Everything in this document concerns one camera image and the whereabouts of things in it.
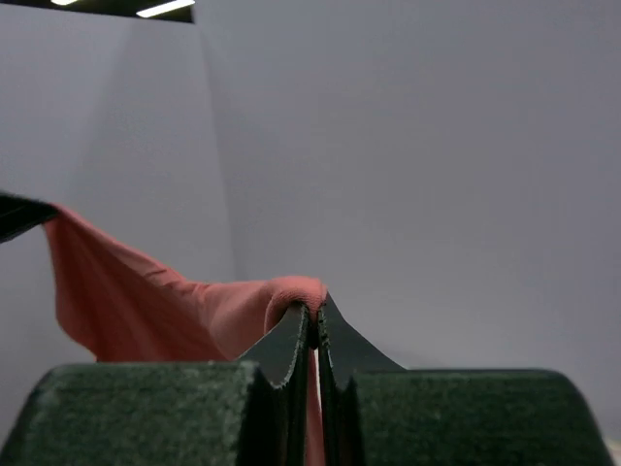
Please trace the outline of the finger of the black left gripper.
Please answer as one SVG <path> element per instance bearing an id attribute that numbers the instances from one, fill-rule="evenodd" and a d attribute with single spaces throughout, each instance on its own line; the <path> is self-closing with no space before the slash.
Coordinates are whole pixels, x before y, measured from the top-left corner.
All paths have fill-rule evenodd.
<path id="1" fill-rule="evenodd" d="M 50 221 L 57 214 L 58 210 L 50 203 L 2 192 L 0 240 L 2 243 L 11 241 L 30 229 Z"/>

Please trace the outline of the salmon red t-shirt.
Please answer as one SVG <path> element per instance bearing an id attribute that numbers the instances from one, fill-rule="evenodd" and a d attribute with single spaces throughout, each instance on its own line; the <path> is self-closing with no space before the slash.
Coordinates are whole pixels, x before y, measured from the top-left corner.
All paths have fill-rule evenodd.
<path id="1" fill-rule="evenodd" d="M 61 328 L 101 363 L 232 362 L 293 305 L 310 330 L 323 283 L 305 277 L 202 283 L 116 241 L 68 209 L 44 225 Z M 325 461 L 315 361 L 307 346 L 304 465 Z"/>

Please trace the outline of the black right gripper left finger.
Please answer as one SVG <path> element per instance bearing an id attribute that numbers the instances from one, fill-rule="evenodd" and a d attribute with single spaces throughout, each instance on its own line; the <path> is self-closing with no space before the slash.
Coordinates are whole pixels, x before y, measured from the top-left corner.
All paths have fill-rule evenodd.
<path id="1" fill-rule="evenodd" d="M 300 465 L 310 314 L 291 306 L 232 362 L 96 363 L 48 371 L 5 465 Z"/>

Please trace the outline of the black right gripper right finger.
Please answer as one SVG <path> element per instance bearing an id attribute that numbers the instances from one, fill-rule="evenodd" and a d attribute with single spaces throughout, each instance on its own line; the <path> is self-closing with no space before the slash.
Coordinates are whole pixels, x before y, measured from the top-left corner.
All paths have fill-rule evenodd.
<path id="1" fill-rule="evenodd" d="M 327 299 L 317 315 L 330 465 L 602 466 L 613 458 L 583 394 L 545 369 L 407 369 Z"/>

